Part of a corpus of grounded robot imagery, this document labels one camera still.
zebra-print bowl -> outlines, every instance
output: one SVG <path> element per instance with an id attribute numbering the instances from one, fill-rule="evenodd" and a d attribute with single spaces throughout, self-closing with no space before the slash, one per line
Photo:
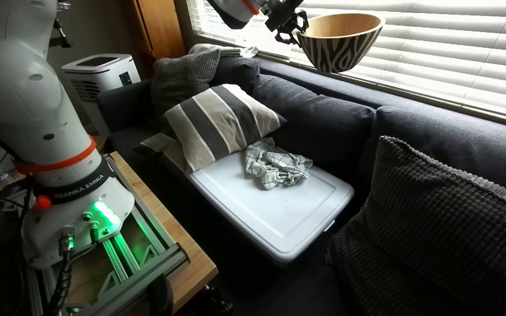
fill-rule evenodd
<path id="1" fill-rule="evenodd" d="M 309 20 L 309 29 L 296 38 L 319 73 L 345 73 L 370 50 L 382 25 L 384 20 L 372 15 L 331 15 Z"/>

white appliance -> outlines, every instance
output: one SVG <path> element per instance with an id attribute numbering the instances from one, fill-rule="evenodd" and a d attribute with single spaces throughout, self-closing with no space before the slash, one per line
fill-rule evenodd
<path id="1" fill-rule="evenodd" d="M 129 55 L 91 55 L 63 66 L 61 71 L 96 129 L 98 139 L 107 139 L 110 132 L 98 111 L 96 96 L 140 83 L 133 59 Z"/>

window blind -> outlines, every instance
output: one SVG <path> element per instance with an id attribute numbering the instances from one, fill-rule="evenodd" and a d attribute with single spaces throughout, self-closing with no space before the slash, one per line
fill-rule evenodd
<path id="1" fill-rule="evenodd" d="M 363 11 L 386 20 L 367 57 L 342 76 L 506 117 L 506 0 L 303 0 L 300 10 L 309 18 Z M 230 31 L 194 0 L 191 18 L 200 36 L 309 66 L 298 48 L 272 39 L 263 17 Z"/>

